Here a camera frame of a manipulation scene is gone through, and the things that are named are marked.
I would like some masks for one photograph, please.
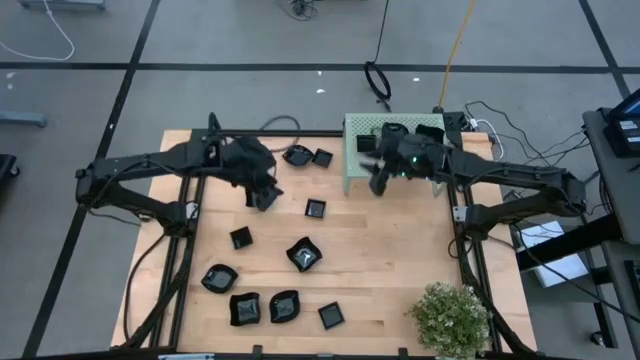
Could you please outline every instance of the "computer screen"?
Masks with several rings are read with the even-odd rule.
[[[640,115],[640,99],[627,106],[627,108],[624,109],[624,113],[628,115]]]

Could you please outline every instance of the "black square dish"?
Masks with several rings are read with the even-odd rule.
[[[269,302],[271,322],[282,324],[291,321],[300,313],[300,299],[296,290],[286,290],[275,294]]]
[[[298,268],[298,271],[305,272],[322,259],[322,253],[313,245],[309,237],[305,236],[287,250],[287,257]]]
[[[207,271],[202,278],[202,286],[216,294],[224,294],[233,286],[233,282],[238,278],[238,273],[224,264],[216,264]]]
[[[374,152],[376,151],[375,135],[356,135],[356,148],[358,152]]]
[[[333,154],[328,152],[328,151],[324,151],[322,149],[318,149],[316,150],[316,154],[313,155],[313,163],[322,167],[329,167],[329,164],[331,163],[331,158],[333,158]]]
[[[231,241],[233,242],[233,248],[236,250],[253,244],[253,238],[251,238],[251,232],[249,232],[249,228],[247,226],[236,231],[232,231],[230,234]]]
[[[326,207],[326,201],[309,199],[307,200],[307,208],[304,210],[304,214],[306,216],[322,219],[324,217],[324,209]]]
[[[340,306],[337,302],[321,307],[318,309],[318,313],[320,313],[320,319],[325,330],[344,322],[344,316],[342,316],[342,311],[340,311]]]
[[[231,326],[243,326],[260,322],[260,294],[231,295]]]

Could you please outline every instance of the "black desk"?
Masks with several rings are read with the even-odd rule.
[[[600,112],[588,111],[582,114],[582,119],[622,237],[628,243],[640,244],[640,169],[629,173],[640,158],[621,159],[613,154],[602,134],[606,123]]]
[[[625,260],[640,260],[640,169],[629,172],[640,163],[640,158],[621,159],[614,155],[602,133],[607,124],[600,112],[585,112],[582,119],[613,213],[533,246],[530,251],[540,261],[547,263],[601,245],[607,266],[591,269],[595,284],[612,282],[622,310],[640,317],[640,309],[624,267]],[[520,252],[518,265],[524,271],[537,266],[537,263],[526,252]],[[609,336],[608,343],[613,344],[615,340],[611,340],[613,336],[608,315],[602,309],[600,305],[600,311],[596,310],[598,322],[603,336]],[[627,318],[625,324],[633,351],[640,358],[640,324]]]

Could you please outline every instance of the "gray floor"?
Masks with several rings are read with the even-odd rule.
[[[589,3],[618,64],[640,66],[633,27],[640,3]],[[128,62],[149,4],[108,0],[106,13],[55,12],[76,44],[72,60]],[[301,23],[287,18],[274,1],[162,0],[141,61],[363,63],[373,58],[383,0],[326,0],[317,7],[318,17]],[[379,62],[446,63],[465,8],[465,1],[393,0]],[[67,51],[46,15],[8,0],[0,3],[0,41],[34,55],[64,56]],[[0,51],[3,61],[21,59]],[[577,0],[478,2],[455,63],[607,65]],[[0,153],[16,154],[22,166],[0,213],[0,358],[22,353],[73,216],[74,171],[94,157],[123,75],[0,71],[0,108],[50,117],[45,129],[0,127]],[[429,112],[435,105],[441,73],[387,76],[394,112]],[[640,87],[640,75],[625,79],[632,90]],[[606,74],[450,77],[446,109],[462,109],[479,99],[507,112],[532,143],[545,149],[578,131],[583,111],[612,106],[621,97]],[[498,132],[519,136],[500,116],[480,106],[471,110]],[[227,128],[257,128],[271,116],[290,114],[305,129],[337,129],[346,112],[383,109],[361,72],[138,71],[109,155],[154,151],[165,129],[204,127],[210,111]],[[516,143],[505,140],[505,145],[506,160],[526,159]],[[579,178],[596,169],[589,148],[569,154],[561,165]],[[146,191],[148,185],[142,181],[132,187]],[[588,198],[591,206],[599,203],[595,184],[588,187]],[[39,354],[108,347],[135,239],[134,228],[87,219]],[[613,315],[620,349],[598,348],[587,339],[597,330],[590,304],[556,301],[571,298],[572,290],[542,291],[531,274],[523,274],[523,280],[540,350],[584,359],[633,357],[620,317]],[[615,301],[610,288],[603,290]]]

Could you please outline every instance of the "green plant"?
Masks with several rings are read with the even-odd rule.
[[[427,285],[406,315],[414,320],[420,344],[441,356],[474,359],[489,341],[491,315],[471,287],[459,290],[440,282]]]

